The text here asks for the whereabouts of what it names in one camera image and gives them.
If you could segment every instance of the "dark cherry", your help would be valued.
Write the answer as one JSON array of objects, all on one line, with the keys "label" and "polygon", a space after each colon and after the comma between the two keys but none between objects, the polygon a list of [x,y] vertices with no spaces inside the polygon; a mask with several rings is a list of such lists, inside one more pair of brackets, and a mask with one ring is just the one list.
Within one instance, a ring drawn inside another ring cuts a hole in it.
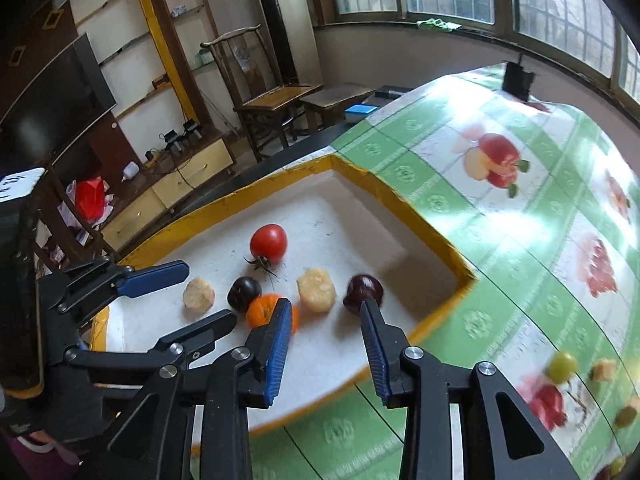
[{"label": "dark cherry", "polygon": [[342,300],[342,304],[349,312],[357,316],[364,300],[376,300],[378,306],[382,307],[384,295],[385,290],[376,278],[368,274],[356,274],[349,280],[347,294]]},{"label": "dark cherry", "polygon": [[234,281],[229,293],[226,295],[226,300],[232,308],[239,312],[246,312],[249,308],[249,303],[261,294],[262,287],[260,283],[250,276],[241,276]]},{"label": "dark cherry", "polygon": [[593,480],[611,480],[611,466],[604,466]]}]

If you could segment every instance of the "metal screw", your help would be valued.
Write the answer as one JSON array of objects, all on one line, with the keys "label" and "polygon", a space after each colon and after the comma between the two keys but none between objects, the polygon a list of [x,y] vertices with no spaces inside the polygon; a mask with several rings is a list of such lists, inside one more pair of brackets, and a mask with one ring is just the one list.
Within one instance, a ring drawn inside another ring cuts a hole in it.
[{"label": "metal screw", "polygon": [[70,348],[65,352],[65,360],[73,361],[78,356],[78,350],[75,348]]},{"label": "metal screw", "polygon": [[234,350],[231,352],[231,357],[233,359],[237,359],[238,361],[244,361],[250,355],[251,355],[251,350],[249,350],[245,346],[234,348]]},{"label": "metal screw", "polygon": [[184,351],[184,347],[180,343],[172,343],[169,346],[169,352],[175,355],[180,355]]},{"label": "metal screw", "polygon": [[424,350],[419,346],[408,346],[404,349],[404,355],[409,359],[422,359],[424,357]]},{"label": "metal screw", "polygon": [[489,361],[482,361],[478,364],[478,371],[482,375],[491,376],[496,373],[497,368],[493,363],[490,363]]},{"label": "metal screw", "polygon": [[163,379],[171,379],[178,373],[178,368],[173,365],[164,365],[160,368],[160,377]]}]

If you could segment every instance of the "white label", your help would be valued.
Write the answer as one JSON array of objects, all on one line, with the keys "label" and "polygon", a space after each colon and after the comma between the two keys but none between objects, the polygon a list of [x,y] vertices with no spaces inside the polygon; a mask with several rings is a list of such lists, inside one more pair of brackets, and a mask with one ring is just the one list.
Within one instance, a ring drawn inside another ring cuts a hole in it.
[{"label": "white label", "polygon": [[27,196],[33,191],[43,174],[44,168],[34,168],[33,170],[7,175],[0,180],[0,202]]}]

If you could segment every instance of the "white tray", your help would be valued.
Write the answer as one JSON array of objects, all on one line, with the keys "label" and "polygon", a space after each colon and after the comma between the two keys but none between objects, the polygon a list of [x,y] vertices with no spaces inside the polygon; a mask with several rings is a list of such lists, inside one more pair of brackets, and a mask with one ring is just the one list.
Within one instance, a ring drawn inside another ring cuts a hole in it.
[{"label": "white tray", "polygon": [[[249,240],[262,225],[284,227],[289,247],[274,272],[254,271]],[[382,312],[388,323],[412,329],[453,295],[454,273],[396,216],[369,193],[333,171],[305,177],[191,238],[159,263],[182,259],[190,278],[212,283],[216,299],[207,314],[228,308],[226,294],[236,278],[251,275],[263,292],[277,292],[299,304],[296,278],[305,267],[322,267],[338,298],[327,315],[300,306],[301,322],[292,337],[280,395],[268,410],[249,410],[253,430],[276,423],[338,390],[367,365],[358,318],[342,306],[347,282],[356,273],[377,277],[385,288]],[[144,352],[169,332],[196,320],[182,306],[184,284],[136,300],[119,298],[110,306],[108,351]],[[215,352],[192,366],[209,364],[244,343],[249,329],[240,316],[235,330]],[[200,441],[201,413],[194,443]]]}]

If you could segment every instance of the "cable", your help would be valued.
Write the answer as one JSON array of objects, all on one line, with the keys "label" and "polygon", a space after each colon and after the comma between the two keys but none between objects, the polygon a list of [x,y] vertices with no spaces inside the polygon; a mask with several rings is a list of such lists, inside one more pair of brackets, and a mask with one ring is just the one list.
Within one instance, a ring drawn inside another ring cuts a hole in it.
[{"label": "cable", "polygon": [[[162,134],[159,134],[159,135],[158,135],[158,137],[159,137],[159,139],[160,139],[160,140],[164,140],[164,137],[163,137],[163,135],[162,135]],[[155,152],[155,153],[161,153],[161,150],[158,150],[157,148],[151,148],[149,151],[150,151],[151,153],[154,153],[154,152]],[[180,173],[180,170],[182,170],[183,168],[185,168],[185,167],[187,166],[187,164],[189,164],[189,163],[191,162],[191,159],[193,158],[193,155],[191,155],[191,156],[190,156],[187,160],[185,160],[181,165],[178,165],[178,164],[177,164],[177,162],[176,162],[176,160],[175,160],[175,157],[174,157],[174,152],[172,152],[172,151],[171,151],[171,148],[167,147],[165,150],[162,150],[162,151],[167,151],[167,152],[171,155],[172,161],[174,162],[174,168],[173,168],[171,171],[167,171],[167,172],[164,172],[164,173],[159,173],[159,172],[157,172],[157,171],[152,171],[152,173],[153,173],[155,176],[167,176],[167,175],[171,175],[172,173],[175,173],[175,172],[177,171],[177,172],[180,174],[180,176],[183,178],[183,180],[184,180],[185,182],[187,182],[187,180],[184,178],[184,176]]]},{"label": "cable", "polygon": [[[182,179],[184,180],[184,182],[185,182],[185,184],[187,186],[189,186],[191,189],[195,189],[191,184],[189,184],[189,181],[184,177],[184,175],[180,171],[180,168],[178,167],[178,163],[176,162],[175,157],[174,157],[174,152],[172,152],[171,149],[169,149],[169,153],[171,154],[171,158],[174,161],[175,171],[178,172],[178,174],[182,177]],[[187,160],[187,162],[185,163],[185,166],[191,161],[192,158],[193,158],[192,156],[189,157],[189,160]]]}]

